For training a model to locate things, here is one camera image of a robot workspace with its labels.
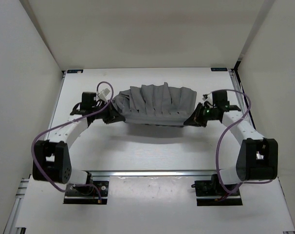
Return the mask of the grey pleated skirt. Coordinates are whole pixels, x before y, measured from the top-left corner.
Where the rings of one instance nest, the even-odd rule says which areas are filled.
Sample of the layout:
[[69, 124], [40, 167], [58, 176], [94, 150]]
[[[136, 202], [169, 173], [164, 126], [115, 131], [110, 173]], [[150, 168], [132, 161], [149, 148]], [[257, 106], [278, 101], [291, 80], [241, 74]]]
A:
[[182, 127], [195, 110], [197, 92], [186, 87], [131, 86], [119, 92], [112, 104], [129, 124]]

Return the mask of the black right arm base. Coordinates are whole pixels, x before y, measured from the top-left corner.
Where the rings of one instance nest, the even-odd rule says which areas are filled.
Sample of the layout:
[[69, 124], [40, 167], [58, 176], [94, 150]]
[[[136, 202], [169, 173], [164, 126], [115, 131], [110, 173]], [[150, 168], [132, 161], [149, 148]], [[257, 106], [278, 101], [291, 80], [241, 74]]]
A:
[[197, 206], [242, 206], [240, 191], [227, 193], [219, 183], [216, 174], [210, 180], [195, 180], [191, 185], [195, 189]]

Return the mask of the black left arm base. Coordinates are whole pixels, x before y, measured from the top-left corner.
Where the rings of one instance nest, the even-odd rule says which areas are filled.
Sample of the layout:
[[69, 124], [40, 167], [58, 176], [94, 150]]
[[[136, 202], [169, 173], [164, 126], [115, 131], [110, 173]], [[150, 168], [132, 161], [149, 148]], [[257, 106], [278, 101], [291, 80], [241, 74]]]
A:
[[103, 179], [93, 179], [93, 185], [87, 187], [76, 187], [73, 184], [67, 184], [64, 195], [64, 204], [82, 204], [82, 205], [106, 205], [109, 193], [109, 181]]

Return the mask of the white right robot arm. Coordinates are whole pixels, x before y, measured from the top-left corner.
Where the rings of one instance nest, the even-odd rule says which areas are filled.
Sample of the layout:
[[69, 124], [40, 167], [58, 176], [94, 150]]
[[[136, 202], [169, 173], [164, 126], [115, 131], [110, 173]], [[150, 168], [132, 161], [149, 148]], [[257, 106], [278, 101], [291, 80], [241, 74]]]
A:
[[[221, 134], [216, 148], [218, 178], [211, 181], [210, 189], [216, 195], [223, 194], [230, 184], [264, 183], [277, 177], [278, 143], [257, 132], [236, 105], [214, 105], [199, 103], [193, 114], [184, 122], [186, 126], [205, 127], [209, 121], [218, 120], [226, 129]], [[221, 141], [230, 132], [240, 145], [234, 166], [221, 169], [219, 156]]]

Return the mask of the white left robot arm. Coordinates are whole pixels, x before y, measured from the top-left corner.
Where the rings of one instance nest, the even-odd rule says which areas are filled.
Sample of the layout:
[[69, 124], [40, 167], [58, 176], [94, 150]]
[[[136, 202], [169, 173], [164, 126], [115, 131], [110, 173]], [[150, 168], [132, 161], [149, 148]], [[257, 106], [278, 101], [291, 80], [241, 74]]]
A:
[[43, 133], [56, 130], [51, 138], [40, 140], [36, 137], [34, 139], [31, 146], [33, 178], [50, 182], [55, 187], [58, 183], [74, 184], [83, 195], [92, 193], [94, 183], [91, 181], [90, 173], [72, 168], [69, 150], [96, 119], [103, 120], [105, 124], [125, 121], [125, 117], [111, 104], [102, 108], [94, 106], [85, 110], [74, 108], [67, 122]]

